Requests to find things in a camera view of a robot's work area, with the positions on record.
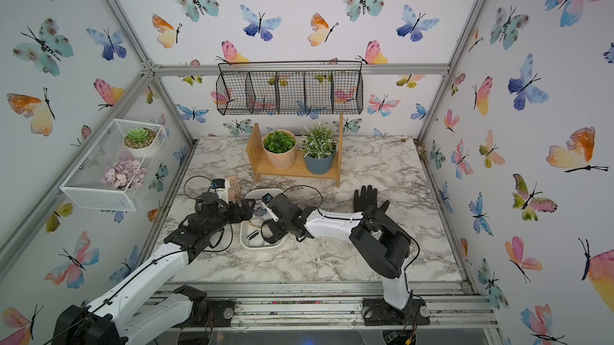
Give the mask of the beige watch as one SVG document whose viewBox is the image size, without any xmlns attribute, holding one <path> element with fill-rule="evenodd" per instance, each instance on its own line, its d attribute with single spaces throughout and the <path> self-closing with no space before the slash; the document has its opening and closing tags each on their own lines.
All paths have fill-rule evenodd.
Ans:
<svg viewBox="0 0 614 345">
<path fill-rule="evenodd" d="M 257 229 L 261 228 L 263 223 L 264 223 L 264 220 L 262 218 L 254 218 L 249 221 L 249 225 Z"/>
</svg>

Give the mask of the white translucent watch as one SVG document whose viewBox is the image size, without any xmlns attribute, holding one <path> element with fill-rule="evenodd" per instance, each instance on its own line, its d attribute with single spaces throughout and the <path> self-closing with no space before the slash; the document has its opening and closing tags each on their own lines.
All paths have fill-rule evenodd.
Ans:
<svg viewBox="0 0 614 345">
<path fill-rule="evenodd" d="M 248 236 L 246 236 L 247 242 L 249 244 L 255 243 L 258 239 L 262 239 L 262 233 L 260 231 L 253 231 Z"/>
</svg>

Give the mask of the black watch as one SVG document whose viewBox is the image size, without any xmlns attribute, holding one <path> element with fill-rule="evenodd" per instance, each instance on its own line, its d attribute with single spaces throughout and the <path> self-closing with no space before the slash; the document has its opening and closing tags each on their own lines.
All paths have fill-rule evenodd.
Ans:
<svg viewBox="0 0 614 345">
<path fill-rule="evenodd" d="M 269 220 L 265 221 L 260 227 L 260 234 L 265 244 L 269 244 L 269 245 L 276 244 L 277 239 L 275 238 L 275 235 L 270 229 Z"/>
</svg>

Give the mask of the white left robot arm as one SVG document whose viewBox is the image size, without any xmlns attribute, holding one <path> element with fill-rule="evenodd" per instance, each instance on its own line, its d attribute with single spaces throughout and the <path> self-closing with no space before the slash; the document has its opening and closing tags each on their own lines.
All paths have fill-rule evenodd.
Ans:
<svg viewBox="0 0 614 345">
<path fill-rule="evenodd" d="M 226 202 L 215 193 L 196 199 L 194 213 L 166 236 L 150 258 L 116 287 L 80 308 L 68 307 L 57 319 L 51 344 L 147 344 L 179 324 L 211 330 L 233 307 L 211 305 L 206 292 L 182 285 L 145 312 L 140 308 L 161 286 L 191 264 L 226 227 L 249 220 L 255 199 Z"/>
</svg>

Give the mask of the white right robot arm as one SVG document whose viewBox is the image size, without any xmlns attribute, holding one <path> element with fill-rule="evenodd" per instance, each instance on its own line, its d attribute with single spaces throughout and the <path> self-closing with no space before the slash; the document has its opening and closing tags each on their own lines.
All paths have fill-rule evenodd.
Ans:
<svg viewBox="0 0 614 345">
<path fill-rule="evenodd" d="M 384 301 L 403 311 L 412 289 L 405 275 L 412 263 L 410 248 L 413 238 L 395 223 L 386 211 L 388 201 L 377 202 L 377 189 L 364 186 L 354 192 L 353 212 L 323 212 L 316 207 L 300 208 L 283 193 L 262 196 L 262 204 L 272 216 L 262 227 L 269 232 L 265 242 L 274 244 L 287 234 L 298 242 L 305 239 L 340 239 L 353 244 L 370 268 L 382 277 Z"/>
</svg>

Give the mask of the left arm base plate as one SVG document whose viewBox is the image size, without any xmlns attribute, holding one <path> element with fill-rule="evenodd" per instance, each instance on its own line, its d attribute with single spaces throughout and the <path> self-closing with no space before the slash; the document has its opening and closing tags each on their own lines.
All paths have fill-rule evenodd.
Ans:
<svg viewBox="0 0 614 345">
<path fill-rule="evenodd" d="M 213 329 L 230 327 L 236 306 L 233 300 L 194 301 L 189 318 L 178 326 Z"/>
</svg>

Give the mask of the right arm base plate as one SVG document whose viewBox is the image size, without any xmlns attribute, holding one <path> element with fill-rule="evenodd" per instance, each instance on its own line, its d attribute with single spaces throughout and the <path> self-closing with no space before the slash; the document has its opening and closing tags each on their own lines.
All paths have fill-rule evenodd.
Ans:
<svg viewBox="0 0 614 345">
<path fill-rule="evenodd" d="M 413 297 L 402 309 L 389 305 L 382 298 L 362 300 L 362 316 L 366 326 L 428 326 L 430 310 L 423 299 Z"/>
</svg>

